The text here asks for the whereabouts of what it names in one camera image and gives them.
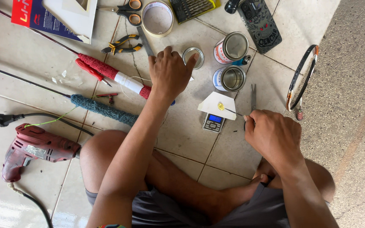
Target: camera lens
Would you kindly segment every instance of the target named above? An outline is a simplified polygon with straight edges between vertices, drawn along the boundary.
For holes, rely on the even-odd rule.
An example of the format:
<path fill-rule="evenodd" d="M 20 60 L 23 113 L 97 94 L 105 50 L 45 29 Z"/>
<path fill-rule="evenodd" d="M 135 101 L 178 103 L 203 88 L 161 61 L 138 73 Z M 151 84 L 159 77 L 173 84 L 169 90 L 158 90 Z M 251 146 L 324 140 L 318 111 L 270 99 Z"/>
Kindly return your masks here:
<path fill-rule="evenodd" d="M 246 12 L 246 18 L 247 18 L 247 19 L 251 19 L 251 18 L 252 18 L 251 16 L 252 16 L 251 11 L 247 11 L 247 12 Z"/>
<path fill-rule="evenodd" d="M 243 11 L 246 11 L 246 10 L 248 10 L 249 9 L 249 6 L 247 5 L 247 4 L 243 4 L 242 5 L 242 10 Z"/>

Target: digital scale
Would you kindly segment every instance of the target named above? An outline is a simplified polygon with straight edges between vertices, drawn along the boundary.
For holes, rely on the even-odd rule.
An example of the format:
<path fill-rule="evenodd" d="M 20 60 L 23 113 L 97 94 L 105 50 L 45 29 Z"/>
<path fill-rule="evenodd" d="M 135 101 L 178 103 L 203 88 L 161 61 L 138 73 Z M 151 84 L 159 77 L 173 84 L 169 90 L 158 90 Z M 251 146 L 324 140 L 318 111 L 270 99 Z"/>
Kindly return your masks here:
<path fill-rule="evenodd" d="M 207 113 L 204 123 L 202 124 L 202 129 L 214 133 L 220 133 L 224 122 L 225 118 Z"/>

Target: gengar phone case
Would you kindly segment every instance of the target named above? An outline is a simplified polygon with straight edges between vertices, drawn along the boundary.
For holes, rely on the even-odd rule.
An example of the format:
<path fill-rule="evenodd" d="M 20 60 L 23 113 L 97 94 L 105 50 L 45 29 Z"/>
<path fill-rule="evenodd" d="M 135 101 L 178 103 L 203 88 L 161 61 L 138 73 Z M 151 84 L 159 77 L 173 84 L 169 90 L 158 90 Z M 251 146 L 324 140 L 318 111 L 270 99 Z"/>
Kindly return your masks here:
<path fill-rule="evenodd" d="M 239 14 L 261 54 L 281 43 L 281 35 L 264 0 L 241 2 Z"/>

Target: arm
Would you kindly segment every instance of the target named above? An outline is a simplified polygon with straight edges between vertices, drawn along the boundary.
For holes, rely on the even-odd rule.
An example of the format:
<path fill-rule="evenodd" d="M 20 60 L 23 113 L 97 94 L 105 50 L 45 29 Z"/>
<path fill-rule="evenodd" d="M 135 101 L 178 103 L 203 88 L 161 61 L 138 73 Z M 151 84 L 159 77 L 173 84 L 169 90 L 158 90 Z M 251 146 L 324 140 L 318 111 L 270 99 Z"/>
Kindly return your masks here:
<path fill-rule="evenodd" d="M 338 227 L 302 156 L 300 124 L 268 110 L 255 110 L 245 120 L 246 141 L 281 177 L 291 227 Z"/>
<path fill-rule="evenodd" d="M 185 66 L 168 46 L 149 57 L 152 91 L 139 118 L 124 139 L 102 180 L 87 227 L 119 224 L 131 227 L 132 201 L 139 191 L 161 122 L 172 101 L 188 84 L 197 55 Z"/>

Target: electric drill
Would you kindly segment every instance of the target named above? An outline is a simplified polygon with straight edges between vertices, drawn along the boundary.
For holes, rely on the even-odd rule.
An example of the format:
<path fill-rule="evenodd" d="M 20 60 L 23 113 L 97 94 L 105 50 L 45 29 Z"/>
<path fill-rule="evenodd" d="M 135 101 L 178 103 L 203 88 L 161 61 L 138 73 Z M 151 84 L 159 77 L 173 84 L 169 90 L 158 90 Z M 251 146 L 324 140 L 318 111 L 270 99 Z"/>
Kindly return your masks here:
<path fill-rule="evenodd" d="M 5 155 L 2 179 L 16 182 L 21 179 L 19 168 L 31 160 L 41 158 L 49 162 L 66 161 L 78 155 L 81 145 L 57 136 L 37 126 L 24 123 L 15 128 L 16 138 Z"/>

